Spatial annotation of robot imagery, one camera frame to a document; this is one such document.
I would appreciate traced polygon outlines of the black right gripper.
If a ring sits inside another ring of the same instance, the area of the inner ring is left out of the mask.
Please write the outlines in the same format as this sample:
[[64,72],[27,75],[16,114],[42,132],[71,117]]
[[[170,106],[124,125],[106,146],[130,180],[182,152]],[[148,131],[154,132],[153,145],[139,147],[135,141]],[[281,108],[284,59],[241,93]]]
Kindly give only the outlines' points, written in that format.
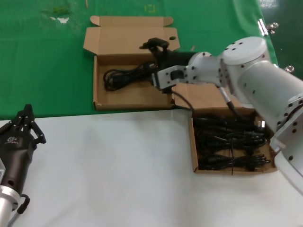
[[175,65],[187,66],[194,52],[179,52],[168,50],[169,42],[160,38],[151,38],[139,49],[149,50],[154,56],[156,70],[163,70]]

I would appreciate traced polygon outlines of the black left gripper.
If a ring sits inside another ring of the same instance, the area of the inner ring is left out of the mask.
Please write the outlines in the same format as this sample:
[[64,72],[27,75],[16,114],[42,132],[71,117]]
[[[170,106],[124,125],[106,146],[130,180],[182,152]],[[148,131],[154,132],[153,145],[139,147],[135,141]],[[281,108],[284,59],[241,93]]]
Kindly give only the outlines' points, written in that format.
[[26,104],[14,119],[1,126],[0,133],[3,134],[0,136],[0,158],[5,166],[0,184],[22,192],[36,145],[46,143],[44,133],[35,122],[32,105]]

